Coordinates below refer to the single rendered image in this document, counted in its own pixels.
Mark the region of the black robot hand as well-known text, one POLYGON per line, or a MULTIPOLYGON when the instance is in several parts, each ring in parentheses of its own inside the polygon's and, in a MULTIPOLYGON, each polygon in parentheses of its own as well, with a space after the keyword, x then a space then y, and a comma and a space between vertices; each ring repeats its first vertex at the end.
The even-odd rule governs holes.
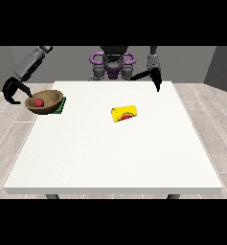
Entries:
POLYGON ((5 100, 10 104, 20 104, 20 101, 15 101, 13 99, 13 95, 17 92, 18 89, 26 93, 30 98, 32 97, 32 93, 29 87, 27 87, 17 78, 11 77, 5 82, 2 89, 5 100))
POLYGON ((162 78, 161 78, 161 72, 158 68, 151 68, 150 70, 146 70, 142 73, 139 73, 133 77, 131 77, 131 80, 137 80, 140 78, 150 77, 153 81, 156 90, 160 91, 161 84, 162 84, 162 78))

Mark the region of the brown wooden bowl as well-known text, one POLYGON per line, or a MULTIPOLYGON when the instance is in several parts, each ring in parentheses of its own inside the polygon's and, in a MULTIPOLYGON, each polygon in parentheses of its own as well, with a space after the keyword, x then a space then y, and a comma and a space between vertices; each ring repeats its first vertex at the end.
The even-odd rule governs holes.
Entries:
POLYGON ((25 100, 25 106, 38 115, 52 114, 59 109, 62 104, 63 94, 58 90, 44 90, 33 94, 31 98, 25 100), (36 107, 34 102, 42 100, 44 105, 36 107))

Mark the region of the green square pad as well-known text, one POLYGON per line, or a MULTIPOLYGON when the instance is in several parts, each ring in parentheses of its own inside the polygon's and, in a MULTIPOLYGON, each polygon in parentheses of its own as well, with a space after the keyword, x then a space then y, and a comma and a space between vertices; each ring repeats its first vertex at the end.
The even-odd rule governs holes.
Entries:
POLYGON ((66 102, 66 97, 63 97, 63 99, 62 99, 62 101, 61 101, 61 105, 59 106, 59 108, 58 108, 56 111, 53 112, 53 114, 61 114, 65 102, 66 102))

